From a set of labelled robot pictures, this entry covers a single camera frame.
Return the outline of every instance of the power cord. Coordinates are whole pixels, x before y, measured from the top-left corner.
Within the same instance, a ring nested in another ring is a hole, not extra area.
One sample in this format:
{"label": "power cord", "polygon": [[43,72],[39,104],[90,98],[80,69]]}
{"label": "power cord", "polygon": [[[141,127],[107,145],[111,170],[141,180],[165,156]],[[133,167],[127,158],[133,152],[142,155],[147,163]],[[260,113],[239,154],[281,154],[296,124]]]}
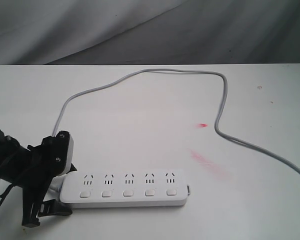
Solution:
{"label": "power cord", "polygon": [[222,94],[222,98],[221,98],[221,102],[220,102],[220,105],[219,105],[219,109],[218,109],[218,112],[217,112],[217,115],[216,115],[216,118],[215,118],[215,121],[214,121],[214,130],[215,132],[223,137],[224,139],[232,142],[232,143],[235,143],[235,144],[238,144],[240,146],[243,146],[243,147],[246,147],[246,148],[249,148],[249,149],[252,149],[252,150],[255,150],[257,152],[260,152],[260,153],[263,153],[265,155],[268,155],[274,159],[277,159],[278,161],[280,161],[281,163],[287,165],[288,167],[292,168],[294,171],[296,171],[298,174],[300,174],[300,168],[297,167],[295,164],[293,164],[292,162],[288,161],[287,159],[283,158],[282,156],[279,156],[263,147],[260,147],[260,146],[257,146],[257,145],[254,145],[250,142],[247,142],[247,141],[244,141],[244,140],[241,140],[239,138],[236,138],[234,136],[230,136],[230,135],[227,135],[225,133],[223,133],[222,131],[220,131],[219,129],[219,121],[220,121],[220,118],[222,116],[222,113],[224,111],[224,107],[225,107],[225,104],[226,104],[226,100],[227,100],[227,94],[228,94],[228,80],[226,78],[225,75],[223,75],[222,73],[219,73],[219,72],[215,72],[215,71],[201,71],[201,70],[179,70],[179,69],[172,69],[172,68],[148,68],[148,69],[143,69],[143,70],[140,70],[140,71],[136,71],[136,72],[133,72],[133,73],[130,73],[126,76],[123,76],[122,78],[118,79],[117,81],[114,81],[112,83],[109,83],[109,84],[106,84],[104,86],[100,86],[100,87],[96,87],[96,88],[92,88],[92,89],[88,89],[88,90],[85,90],[85,91],[82,91],[82,92],[79,92],[71,97],[69,97],[65,103],[63,104],[62,106],[62,109],[60,111],[60,114],[59,114],[59,117],[54,125],[54,129],[53,129],[53,132],[52,132],[52,136],[56,136],[57,134],[57,131],[58,131],[58,127],[59,127],[59,124],[61,122],[61,119],[65,113],[65,109],[68,105],[68,103],[77,98],[77,97],[80,97],[82,95],[85,95],[85,94],[89,94],[89,93],[93,93],[93,92],[96,92],[96,91],[99,91],[99,90],[103,90],[103,89],[107,89],[107,88],[110,88],[110,87],[113,87],[114,85],[117,85],[121,82],[123,82],[124,80],[130,78],[130,77],[133,77],[135,75],[138,75],[138,74],[141,74],[141,73],[153,73],[153,72],[177,72],[177,73],[189,73],[189,74],[206,74],[206,75],[217,75],[219,77],[222,78],[223,80],[223,94]]}

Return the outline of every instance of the white tabletop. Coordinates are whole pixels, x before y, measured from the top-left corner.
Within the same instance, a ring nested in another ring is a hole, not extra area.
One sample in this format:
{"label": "white tabletop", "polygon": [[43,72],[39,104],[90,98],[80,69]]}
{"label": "white tabletop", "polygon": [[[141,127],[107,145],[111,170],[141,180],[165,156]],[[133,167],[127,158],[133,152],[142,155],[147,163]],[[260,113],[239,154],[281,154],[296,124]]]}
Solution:
{"label": "white tabletop", "polygon": [[[0,66],[0,129],[36,146],[69,96],[148,67]],[[300,167],[300,64],[173,68],[225,74],[220,129]],[[24,228],[15,187],[0,209],[0,240],[300,240],[300,175],[215,133],[222,87],[213,75],[142,73],[75,99],[60,124],[77,169],[183,169],[185,206],[76,209]]]}

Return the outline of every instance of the gray cable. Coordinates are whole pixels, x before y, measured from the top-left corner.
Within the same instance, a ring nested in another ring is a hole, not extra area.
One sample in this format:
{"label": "gray cable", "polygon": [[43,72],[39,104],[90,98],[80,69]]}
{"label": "gray cable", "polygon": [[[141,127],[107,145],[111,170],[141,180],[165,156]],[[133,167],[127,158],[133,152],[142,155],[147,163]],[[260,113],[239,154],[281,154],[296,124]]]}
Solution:
{"label": "gray cable", "polygon": [[147,73],[147,72],[178,72],[178,73],[189,73],[189,74],[208,74],[208,75],[217,75],[219,77],[222,78],[223,80],[223,94],[222,94],[222,99],[221,99],[221,102],[220,102],[220,105],[219,105],[219,109],[218,109],[218,112],[217,112],[217,115],[216,115],[216,118],[215,118],[215,121],[214,121],[214,130],[215,132],[220,135],[221,137],[223,137],[224,139],[232,142],[232,143],[235,143],[235,144],[238,144],[240,146],[243,146],[243,147],[246,147],[246,148],[249,148],[249,149],[252,149],[252,150],[255,150],[255,151],[258,151],[260,153],[263,153],[265,155],[268,155],[274,159],[277,159],[278,161],[282,162],[283,164],[287,165],[288,167],[292,168],[294,171],[296,171],[298,174],[300,174],[300,168],[297,167],[295,164],[293,164],[292,162],[288,161],[287,159],[283,158],[282,156],[279,156],[265,148],[262,148],[260,146],[256,146],[252,143],[249,143],[247,141],[244,141],[244,140],[241,140],[239,138],[236,138],[236,137],[233,137],[233,136],[230,136],[230,135],[227,135],[225,133],[223,133],[222,131],[219,130],[219,121],[220,121],[220,118],[221,118],[221,115],[224,111],[224,108],[225,108],[225,104],[226,104],[226,100],[227,100],[227,94],[228,94],[228,81],[227,81],[227,78],[226,76],[224,76],[222,73],[219,73],[219,72],[215,72],[215,71],[201,71],[201,70],[179,70],[179,69],[171,69],[171,68],[149,68],[149,69],[143,69],[143,70],[140,70],[140,71],[136,71],[136,72],[133,72],[133,73],[130,73],[120,79],[118,79],[117,81],[114,81],[112,83],[109,83],[107,85],[104,85],[104,86],[100,86],[100,87],[96,87],[96,88],[92,88],[92,89],[89,89],[89,90],[85,90],[85,91],[82,91],[82,92],[79,92],[71,97],[69,97],[65,103],[63,104],[62,106],[62,109],[60,111],[60,114],[59,114],[59,117],[55,123],[55,126],[54,126],[54,129],[53,129],[53,132],[52,132],[52,136],[56,136],[57,134],[57,131],[58,131],[58,127],[59,127],[59,124],[60,124],[60,121],[64,115],[64,112],[65,112],[65,109],[68,105],[68,103],[77,98],[77,97],[80,97],[82,95],[85,95],[85,94],[89,94],[89,93],[93,93],[93,92],[96,92],[96,91],[99,91],[99,90],[103,90],[103,89],[107,89],[107,88],[110,88],[114,85],[117,85],[119,83],[121,83],[122,81],[130,78],[130,77],[133,77],[135,75],[138,75],[138,74],[141,74],[141,73]]}

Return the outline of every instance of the power strip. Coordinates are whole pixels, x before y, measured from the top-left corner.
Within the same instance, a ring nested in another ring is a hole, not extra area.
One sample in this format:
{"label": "power strip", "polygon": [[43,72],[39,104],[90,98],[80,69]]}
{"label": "power strip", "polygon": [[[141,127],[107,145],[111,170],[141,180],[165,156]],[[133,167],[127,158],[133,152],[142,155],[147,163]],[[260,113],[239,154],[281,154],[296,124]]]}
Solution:
{"label": "power strip", "polygon": [[72,171],[63,180],[60,200],[74,209],[181,206],[189,195],[182,170]]}

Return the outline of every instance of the white switch button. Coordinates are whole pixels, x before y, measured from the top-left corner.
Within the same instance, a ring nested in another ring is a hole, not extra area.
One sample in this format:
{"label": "white switch button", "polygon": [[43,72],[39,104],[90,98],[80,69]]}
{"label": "white switch button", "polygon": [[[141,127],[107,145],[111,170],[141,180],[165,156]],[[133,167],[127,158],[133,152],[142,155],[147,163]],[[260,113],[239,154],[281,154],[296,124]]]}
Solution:
{"label": "white switch button", "polygon": [[175,190],[175,189],[168,189],[168,190],[166,191],[166,194],[167,194],[168,196],[175,196],[175,195],[177,194],[177,190]]}
{"label": "white switch button", "polygon": [[145,191],[145,195],[146,195],[147,197],[154,196],[154,195],[155,195],[155,190],[149,189],[149,190]]}
{"label": "white switch button", "polygon": [[110,198],[112,196],[112,191],[103,191],[102,197],[103,198]]}
{"label": "white switch button", "polygon": [[132,197],[133,195],[134,195],[134,191],[132,191],[132,190],[125,190],[123,192],[124,197]]}
{"label": "white switch button", "polygon": [[85,199],[90,197],[90,191],[82,191],[80,192],[80,198]]}

